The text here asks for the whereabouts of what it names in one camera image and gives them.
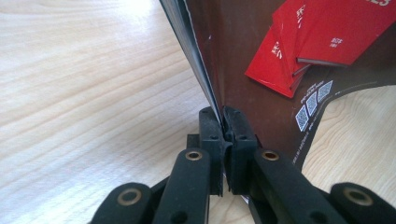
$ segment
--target wooden table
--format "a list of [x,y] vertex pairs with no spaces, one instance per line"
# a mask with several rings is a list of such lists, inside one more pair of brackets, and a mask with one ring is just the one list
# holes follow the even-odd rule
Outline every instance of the wooden table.
[[[170,174],[208,106],[156,0],[0,3],[0,223],[87,223],[116,186]],[[396,205],[395,87],[331,103],[304,174]],[[210,223],[252,223],[237,196]]]

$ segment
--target red card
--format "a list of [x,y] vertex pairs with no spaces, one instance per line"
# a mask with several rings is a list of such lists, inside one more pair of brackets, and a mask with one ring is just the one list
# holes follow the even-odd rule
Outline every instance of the red card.
[[284,57],[279,41],[270,28],[259,50],[250,63],[246,75],[288,97],[292,97],[297,86],[288,81],[284,67]]
[[[315,1],[308,1],[307,17],[311,2]],[[396,21],[396,1],[326,2],[325,10],[305,34],[298,62],[351,65]]]

